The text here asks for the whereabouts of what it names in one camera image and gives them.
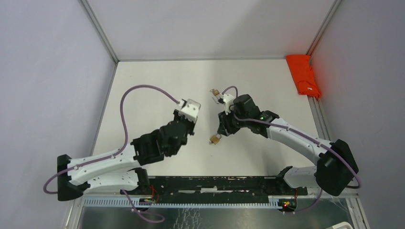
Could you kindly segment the brass padlock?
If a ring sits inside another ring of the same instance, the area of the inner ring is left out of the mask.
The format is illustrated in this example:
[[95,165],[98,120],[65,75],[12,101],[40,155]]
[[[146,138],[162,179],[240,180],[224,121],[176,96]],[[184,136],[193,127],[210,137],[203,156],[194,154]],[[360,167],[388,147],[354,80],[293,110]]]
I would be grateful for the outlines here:
[[209,144],[210,145],[216,145],[217,143],[219,143],[219,141],[221,140],[222,135],[221,134],[215,134],[213,136],[211,136],[209,138]]
[[216,104],[219,104],[219,99],[221,98],[221,93],[217,89],[211,89],[212,99]]

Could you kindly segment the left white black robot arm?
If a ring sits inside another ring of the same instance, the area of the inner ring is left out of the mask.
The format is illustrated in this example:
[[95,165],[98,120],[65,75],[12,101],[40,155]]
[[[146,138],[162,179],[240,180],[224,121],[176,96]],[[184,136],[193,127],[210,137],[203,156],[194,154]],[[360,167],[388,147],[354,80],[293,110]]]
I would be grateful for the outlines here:
[[118,154],[107,152],[98,156],[73,159],[57,158],[57,199],[69,201],[89,192],[117,190],[145,194],[150,181],[143,165],[164,160],[178,153],[194,134],[198,108],[174,110],[174,118],[166,125],[133,139]]

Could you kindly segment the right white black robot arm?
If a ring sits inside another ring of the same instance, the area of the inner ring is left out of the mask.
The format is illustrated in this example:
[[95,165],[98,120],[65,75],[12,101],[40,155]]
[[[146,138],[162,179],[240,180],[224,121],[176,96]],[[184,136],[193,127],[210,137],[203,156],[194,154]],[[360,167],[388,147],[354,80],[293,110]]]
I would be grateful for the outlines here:
[[286,167],[278,175],[276,189],[287,195],[295,188],[317,187],[339,196],[344,189],[359,189],[359,168],[350,147],[343,140],[322,139],[311,136],[289,124],[279,115],[261,111],[248,94],[234,97],[219,93],[213,96],[224,107],[218,114],[217,134],[230,136],[242,128],[253,134],[282,143],[313,163],[309,167]]

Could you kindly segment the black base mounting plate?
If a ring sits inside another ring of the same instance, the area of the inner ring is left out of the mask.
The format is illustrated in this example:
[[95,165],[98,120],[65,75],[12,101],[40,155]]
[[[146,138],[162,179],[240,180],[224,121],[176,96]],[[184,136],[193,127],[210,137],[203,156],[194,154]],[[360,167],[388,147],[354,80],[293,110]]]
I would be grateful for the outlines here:
[[296,197],[307,188],[291,188],[276,176],[254,177],[149,177],[129,195],[152,196],[158,204],[268,203],[269,196]]

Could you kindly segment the orange folded cloth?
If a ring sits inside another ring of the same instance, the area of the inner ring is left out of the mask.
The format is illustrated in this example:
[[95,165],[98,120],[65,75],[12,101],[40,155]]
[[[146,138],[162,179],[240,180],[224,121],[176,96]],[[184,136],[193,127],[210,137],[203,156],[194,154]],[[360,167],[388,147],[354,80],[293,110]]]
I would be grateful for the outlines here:
[[286,56],[286,61],[298,94],[320,99],[322,93],[315,81],[310,58],[310,55],[292,54]]

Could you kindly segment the aluminium frame rails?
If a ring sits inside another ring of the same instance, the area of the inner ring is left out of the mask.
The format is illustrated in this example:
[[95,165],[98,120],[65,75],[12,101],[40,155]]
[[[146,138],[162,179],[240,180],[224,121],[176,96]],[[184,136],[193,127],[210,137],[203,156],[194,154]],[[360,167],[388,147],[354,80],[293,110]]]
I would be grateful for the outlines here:
[[[308,97],[311,112],[320,138],[332,140],[327,120],[319,99]],[[326,155],[317,163],[316,181],[319,186],[332,196],[339,196],[345,189],[359,189],[362,182],[358,176],[359,168],[349,145],[343,140],[332,142]]]

